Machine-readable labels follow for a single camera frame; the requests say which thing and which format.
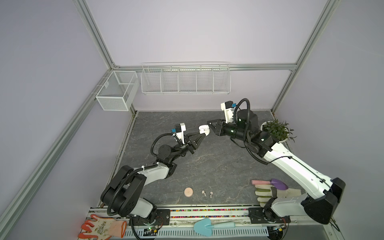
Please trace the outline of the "white earbud charging case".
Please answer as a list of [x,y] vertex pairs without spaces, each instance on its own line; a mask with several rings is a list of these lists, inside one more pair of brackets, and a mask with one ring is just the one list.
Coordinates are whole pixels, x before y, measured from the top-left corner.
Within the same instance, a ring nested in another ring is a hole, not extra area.
[[210,133],[210,127],[208,125],[199,126],[199,133],[208,136]]

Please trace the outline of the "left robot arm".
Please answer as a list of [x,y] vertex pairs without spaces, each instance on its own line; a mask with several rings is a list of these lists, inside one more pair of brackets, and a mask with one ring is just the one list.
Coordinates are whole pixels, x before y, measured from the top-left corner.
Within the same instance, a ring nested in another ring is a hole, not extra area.
[[[153,221],[157,206],[141,198],[144,187],[158,180],[171,177],[177,164],[175,160],[185,157],[187,153],[194,154],[208,133],[182,134],[180,140],[175,133],[165,133],[158,136],[151,145],[151,155],[156,158],[149,166],[132,168],[128,165],[121,167],[101,194],[101,202],[107,206],[108,216],[139,216]],[[175,146],[162,145],[154,152],[156,143],[163,137],[175,138]]]

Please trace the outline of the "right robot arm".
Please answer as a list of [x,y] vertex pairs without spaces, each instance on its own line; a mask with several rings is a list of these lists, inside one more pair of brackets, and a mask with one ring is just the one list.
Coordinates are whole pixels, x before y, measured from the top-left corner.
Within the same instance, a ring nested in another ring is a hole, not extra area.
[[278,190],[272,190],[271,198],[262,206],[266,221],[272,223],[282,217],[308,216],[317,223],[329,224],[341,202],[345,182],[316,171],[271,133],[262,131],[248,99],[242,99],[238,104],[227,101],[221,104],[221,109],[225,119],[207,122],[217,136],[242,141],[253,159],[266,166],[275,165],[305,190],[304,194],[295,197],[284,197],[278,195]]

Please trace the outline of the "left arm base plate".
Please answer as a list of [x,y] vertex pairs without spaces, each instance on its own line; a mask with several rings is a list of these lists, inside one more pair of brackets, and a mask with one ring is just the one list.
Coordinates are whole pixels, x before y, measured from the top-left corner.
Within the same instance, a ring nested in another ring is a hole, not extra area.
[[170,209],[156,209],[148,218],[133,217],[134,226],[168,226],[171,219]]

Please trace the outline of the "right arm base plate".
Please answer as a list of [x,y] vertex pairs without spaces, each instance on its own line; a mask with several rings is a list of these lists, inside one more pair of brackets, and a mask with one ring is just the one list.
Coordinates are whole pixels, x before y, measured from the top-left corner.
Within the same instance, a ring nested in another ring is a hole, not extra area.
[[261,207],[248,208],[248,217],[252,224],[289,224],[291,218],[289,216],[279,217],[271,210],[265,210]]

